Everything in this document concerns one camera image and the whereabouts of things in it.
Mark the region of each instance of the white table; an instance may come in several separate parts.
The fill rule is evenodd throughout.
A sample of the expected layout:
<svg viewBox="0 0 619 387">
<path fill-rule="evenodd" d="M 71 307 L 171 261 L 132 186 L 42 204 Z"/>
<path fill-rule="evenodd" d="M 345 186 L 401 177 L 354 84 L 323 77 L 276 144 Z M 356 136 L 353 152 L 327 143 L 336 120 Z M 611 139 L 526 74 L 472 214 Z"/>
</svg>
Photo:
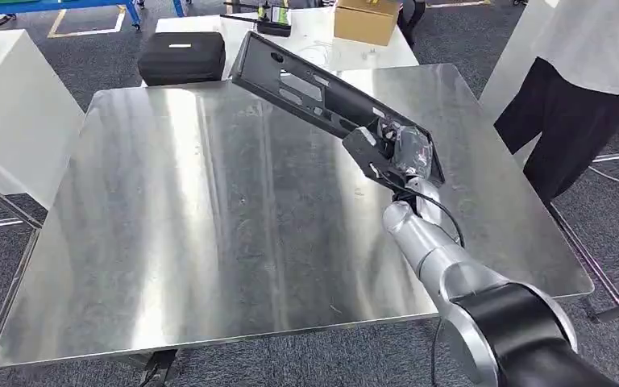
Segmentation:
<svg viewBox="0 0 619 387">
<path fill-rule="evenodd" d="M 49 208 L 83 121 L 29 35 L 0 31 L 0 193 Z"/>
<path fill-rule="evenodd" d="M 256 14 L 237 14 L 253 19 Z M 399 28 L 395 28 L 388 46 L 376 46 L 335 38 L 334 10 L 331 7 L 292 10 L 293 29 L 288 38 L 265 35 L 281 47 L 329 71 L 380 69 L 416 66 L 418 61 Z M 219 15 L 160 19 L 156 32 L 217 31 L 226 49 L 223 77 L 229 77 L 231 65 L 239 52 L 243 37 L 253 29 L 252 23 L 222 19 Z"/>
</svg>

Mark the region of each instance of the black pants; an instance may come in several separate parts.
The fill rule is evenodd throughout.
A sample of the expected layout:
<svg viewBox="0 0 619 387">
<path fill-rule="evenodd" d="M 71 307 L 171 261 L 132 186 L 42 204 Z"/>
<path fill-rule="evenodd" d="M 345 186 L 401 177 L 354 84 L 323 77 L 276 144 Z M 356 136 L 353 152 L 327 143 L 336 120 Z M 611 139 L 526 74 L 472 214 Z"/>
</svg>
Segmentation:
<svg viewBox="0 0 619 387">
<path fill-rule="evenodd" d="M 572 85 L 537 58 L 495 128 L 511 153 L 542 133 L 523 173 L 548 203 L 578 179 L 619 130 L 619 95 Z"/>
</svg>

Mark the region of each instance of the metal tabletop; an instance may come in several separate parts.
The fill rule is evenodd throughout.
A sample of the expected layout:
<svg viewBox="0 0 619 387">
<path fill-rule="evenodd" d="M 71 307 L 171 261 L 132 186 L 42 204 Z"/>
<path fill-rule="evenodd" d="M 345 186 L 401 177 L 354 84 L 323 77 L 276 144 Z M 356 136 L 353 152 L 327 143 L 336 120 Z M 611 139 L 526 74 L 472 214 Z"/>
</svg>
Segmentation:
<svg viewBox="0 0 619 387">
<path fill-rule="evenodd" d="M 472 255 L 553 296 L 592 291 L 454 66 L 339 76 L 432 132 Z M 100 92 L 0 366 L 433 316 L 381 227 L 389 202 L 339 139 L 228 81 Z"/>
</svg>

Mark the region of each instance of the blue metal frame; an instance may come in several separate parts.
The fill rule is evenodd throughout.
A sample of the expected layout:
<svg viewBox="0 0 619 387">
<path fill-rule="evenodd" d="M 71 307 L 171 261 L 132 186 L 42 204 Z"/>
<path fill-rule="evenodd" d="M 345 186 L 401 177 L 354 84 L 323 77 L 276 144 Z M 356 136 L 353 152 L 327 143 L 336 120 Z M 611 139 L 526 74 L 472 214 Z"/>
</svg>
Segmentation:
<svg viewBox="0 0 619 387">
<path fill-rule="evenodd" d="M 181 10 L 180 0 L 173 0 L 174 6 L 177 8 L 177 2 L 179 7 L 177 8 L 177 14 Z M 13 4 L 0 4 L 0 14 L 22 14 L 25 12 L 40 12 L 42 10 L 71 10 L 76 8 L 91 8 L 95 6 L 125 6 L 127 12 L 131 16 L 132 24 L 139 26 L 141 18 L 139 13 L 134 7 L 133 0 L 71 0 L 69 2 L 63 2 L 60 0 L 39 0 L 38 2 L 16 2 Z"/>
<path fill-rule="evenodd" d="M 180 18 L 184 17 L 184 9 L 181 8 L 181 0 L 172 0 L 174 3 L 174 10 L 177 12 L 177 16 Z"/>
</svg>

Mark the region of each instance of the black bracket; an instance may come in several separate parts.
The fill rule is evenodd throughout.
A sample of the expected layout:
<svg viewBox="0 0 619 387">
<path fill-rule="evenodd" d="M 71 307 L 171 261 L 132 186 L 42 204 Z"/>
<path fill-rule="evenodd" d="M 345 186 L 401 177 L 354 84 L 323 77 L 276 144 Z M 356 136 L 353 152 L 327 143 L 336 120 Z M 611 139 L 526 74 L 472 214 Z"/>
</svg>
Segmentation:
<svg viewBox="0 0 619 387">
<path fill-rule="evenodd" d="M 368 178 L 396 192 L 388 179 L 399 186 L 406 179 L 391 162 L 396 129 L 416 127 L 433 144 L 430 133 L 415 122 L 253 32 L 243 40 L 231 76 L 234 84 L 342 139 Z M 369 133 L 356 130 L 360 127 Z M 436 185 L 445 181 L 434 145 L 430 180 Z"/>
<path fill-rule="evenodd" d="M 151 387 L 164 387 L 165 382 L 171 377 L 172 363 L 177 357 L 177 350 L 154 352 L 143 369 L 143 378 L 139 387 L 150 385 Z"/>
</svg>

